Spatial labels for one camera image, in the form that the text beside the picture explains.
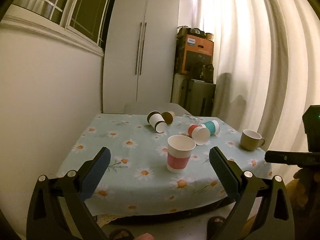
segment wardrobe handle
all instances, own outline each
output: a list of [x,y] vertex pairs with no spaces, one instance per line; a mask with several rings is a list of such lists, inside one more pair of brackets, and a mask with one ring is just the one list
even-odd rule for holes
[[145,22],[144,33],[143,33],[143,41],[142,41],[142,46],[141,46],[140,75],[141,75],[141,72],[142,72],[143,47],[144,47],[144,39],[146,37],[146,29],[147,29],[147,23]]
[[139,40],[138,40],[138,49],[137,49],[137,61],[136,61],[136,66],[135,66],[135,75],[137,74],[137,69],[138,69],[138,63],[139,63],[139,48],[140,48],[140,38],[141,38],[141,28],[142,28],[142,22],[140,22],[140,32],[139,32]]

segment slipper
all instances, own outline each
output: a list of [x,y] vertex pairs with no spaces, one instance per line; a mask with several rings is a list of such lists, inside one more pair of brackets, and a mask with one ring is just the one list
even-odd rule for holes
[[220,230],[223,222],[226,221],[224,217],[215,216],[208,220],[207,223],[207,240],[211,240],[214,235]]
[[110,240],[134,240],[133,234],[127,229],[118,229],[110,233]]

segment blue gripper pad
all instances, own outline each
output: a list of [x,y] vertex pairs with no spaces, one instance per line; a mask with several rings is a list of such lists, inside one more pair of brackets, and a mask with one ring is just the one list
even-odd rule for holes
[[82,202],[87,198],[92,197],[110,164],[110,160],[110,150],[106,147],[102,147],[93,160],[86,161],[81,166],[78,173],[81,181],[79,197]]
[[235,162],[228,161],[218,147],[210,150],[209,161],[228,197],[237,202],[240,199],[242,170]]

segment metal screw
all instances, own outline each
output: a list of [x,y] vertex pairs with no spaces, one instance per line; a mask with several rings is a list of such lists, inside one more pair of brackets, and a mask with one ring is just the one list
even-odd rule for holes
[[76,171],[69,171],[68,172],[68,177],[74,177],[76,175]]
[[245,171],[244,172],[244,175],[248,178],[251,178],[253,176],[252,172],[251,171]]
[[45,176],[44,175],[41,175],[39,178],[38,178],[39,181],[44,181],[45,180]]
[[275,176],[275,180],[281,182],[281,181],[282,181],[282,178],[277,175],[277,176]]

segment light blue tablecloth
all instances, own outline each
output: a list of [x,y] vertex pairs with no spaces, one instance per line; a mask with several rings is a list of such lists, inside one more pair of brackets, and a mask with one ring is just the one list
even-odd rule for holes
[[147,123],[145,115],[99,114],[84,131],[61,165],[58,177],[78,170],[105,146],[111,150],[111,163],[95,194],[86,200],[92,215],[154,215],[204,206],[226,193],[211,167],[209,150],[218,146],[227,159],[257,177],[270,178],[271,164],[258,148],[247,152],[238,147],[241,134],[218,118],[203,117],[200,122],[218,120],[221,130],[203,146],[196,146],[183,173],[166,168],[167,138],[187,133],[193,123],[188,117],[175,117],[164,133]]

